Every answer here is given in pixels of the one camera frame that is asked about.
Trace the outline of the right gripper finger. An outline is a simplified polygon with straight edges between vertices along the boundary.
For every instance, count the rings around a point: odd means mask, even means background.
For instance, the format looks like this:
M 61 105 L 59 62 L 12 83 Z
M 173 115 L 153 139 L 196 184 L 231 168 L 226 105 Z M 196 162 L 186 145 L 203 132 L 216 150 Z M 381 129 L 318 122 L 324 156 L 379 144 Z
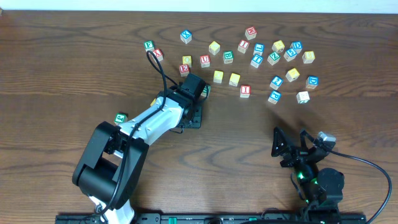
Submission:
M 279 127 L 275 127 L 273 130 L 273 143 L 271 156 L 284 156 L 285 154 L 290 154 L 292 150 L 292 146 L 294 146 L 293 142 L 285 135 L 283 130 Z
M 315 150 L 315 147 L 308 147 L 306 140 L 309 140 L 311 143 L 314 142 L 315 138 L 311 136 L 305 129 L 302 129 L 300 131 L 300 144 L 301 148 L 308 151 L 308 152 L 313 152 Z

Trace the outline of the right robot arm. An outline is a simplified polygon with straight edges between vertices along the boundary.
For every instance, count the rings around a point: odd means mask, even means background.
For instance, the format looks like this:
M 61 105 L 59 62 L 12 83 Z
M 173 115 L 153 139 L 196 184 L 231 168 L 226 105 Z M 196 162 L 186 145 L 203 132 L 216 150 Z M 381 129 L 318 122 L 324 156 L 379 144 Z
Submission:
M 283 157 L 281 167 L 293 168 L 290 176 L 296 178 L 295 188 L 299 197 L 307 202 L 300 211 L 300 219 L 310 223 L 342 223 L 338 204 L 343 199 L 345 177 L 343 173 L 332 169 L 320 170 L 317 163 L 326 158 L 335 147 L 336 138 L 331 134 L 319 132 L 317 137 L 305 130 L 300 132 L 300 145 L 295 146 L 276 127 L 273 130 L 271 156 Z

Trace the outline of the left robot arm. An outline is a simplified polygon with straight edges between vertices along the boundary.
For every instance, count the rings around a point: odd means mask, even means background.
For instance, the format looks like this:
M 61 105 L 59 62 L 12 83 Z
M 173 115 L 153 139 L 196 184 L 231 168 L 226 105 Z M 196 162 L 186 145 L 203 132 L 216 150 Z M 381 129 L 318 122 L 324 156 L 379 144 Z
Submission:
M 136 188 L 149 146 L 173 128 L 201 126 L 200 98 L 204 80 L 188 74 L 184 82 L 166 88 L 150 108 L 116 126 L 104 121 L 91 135 L 72 175 L 72 182 L 96 205 L 81 223 L 131 223 L 129 199 Z

